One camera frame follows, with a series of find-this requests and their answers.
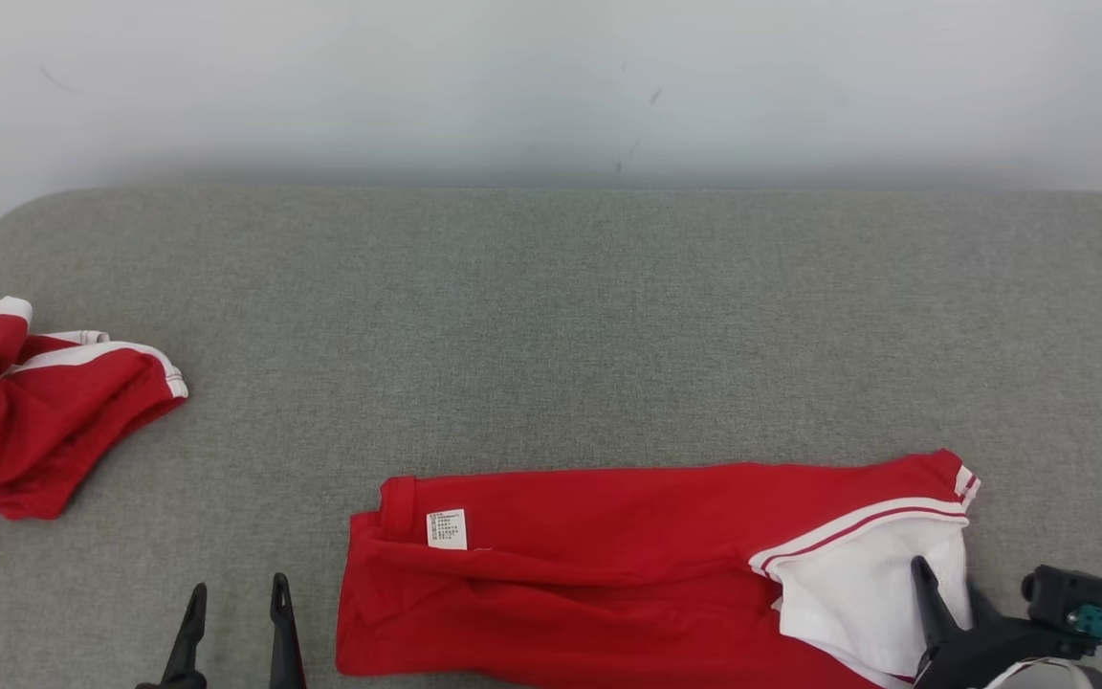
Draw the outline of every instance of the care label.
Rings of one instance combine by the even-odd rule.
[[[467,549],[467,512],[447,510],[428,515],[428,545],[444,550]]]

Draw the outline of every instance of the couch cushion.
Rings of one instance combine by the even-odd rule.
[[[199,667],[261,686],[274,571],[312,688],[497,686],[334,672],[389,475],[946,446],[1006,612],[1037,563],[1102,575],[1102,195],[73,192],[0,220],[6,293],[192,397],[62,518],[0,518],[0,688],[158,680],[198,581]]]

